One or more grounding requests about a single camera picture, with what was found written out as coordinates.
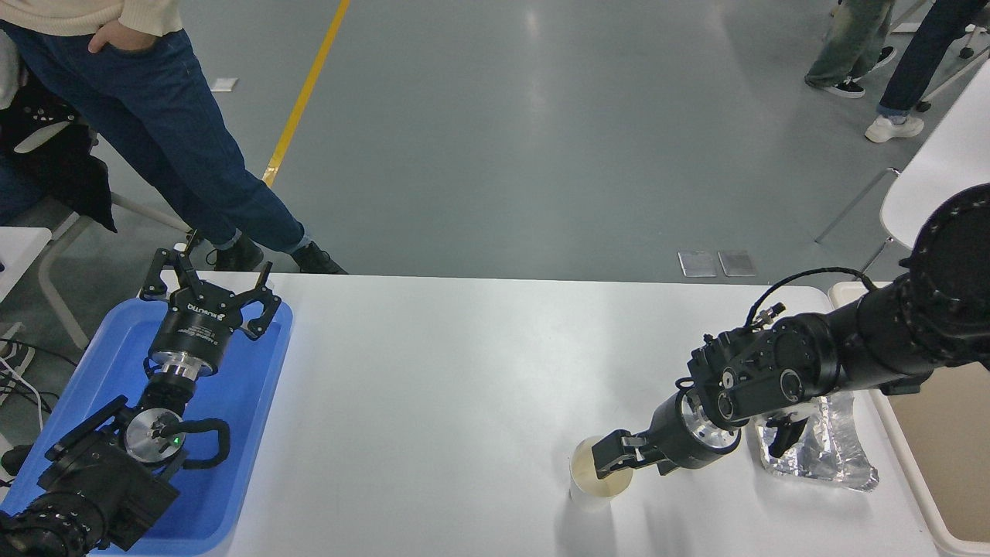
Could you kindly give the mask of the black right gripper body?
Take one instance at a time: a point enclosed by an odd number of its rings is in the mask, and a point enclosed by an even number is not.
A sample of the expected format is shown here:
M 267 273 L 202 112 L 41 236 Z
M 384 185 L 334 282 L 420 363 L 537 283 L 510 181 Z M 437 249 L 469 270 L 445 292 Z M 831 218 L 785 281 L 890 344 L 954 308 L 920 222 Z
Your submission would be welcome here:
M 657 463 L 659 473 L 701 469 L 739 447 L 739 431 L 711 423 L 697 394 L 675 394 L 661 403 L 646 438 L 644 458 Z

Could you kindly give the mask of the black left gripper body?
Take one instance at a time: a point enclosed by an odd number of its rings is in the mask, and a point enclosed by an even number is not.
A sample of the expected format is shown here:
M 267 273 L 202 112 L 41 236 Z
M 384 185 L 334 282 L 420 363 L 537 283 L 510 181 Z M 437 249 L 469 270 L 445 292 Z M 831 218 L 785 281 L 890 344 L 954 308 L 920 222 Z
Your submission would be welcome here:
M 244 300 L 218 286 L 177 289 L 169 297 L 163 318 L 148 356 L 165 364 L 181 354 L 201 362 L 201 369 L 219 369 L 234 329 L 243 323 Z

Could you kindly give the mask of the person's left hand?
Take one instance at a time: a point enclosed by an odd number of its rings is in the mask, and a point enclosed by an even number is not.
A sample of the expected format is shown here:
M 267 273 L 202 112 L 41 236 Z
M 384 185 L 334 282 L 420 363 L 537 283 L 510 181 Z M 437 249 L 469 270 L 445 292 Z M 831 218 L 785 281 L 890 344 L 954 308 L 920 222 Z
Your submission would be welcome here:
M 151 49 L 158 41 L 158 36 L 132 29 L 114 20 L 106 22 L 97 29 L 88 43 L 87 50 L 89 53 L 99 53 L 109 45 L 124 52 L 144 52 Z

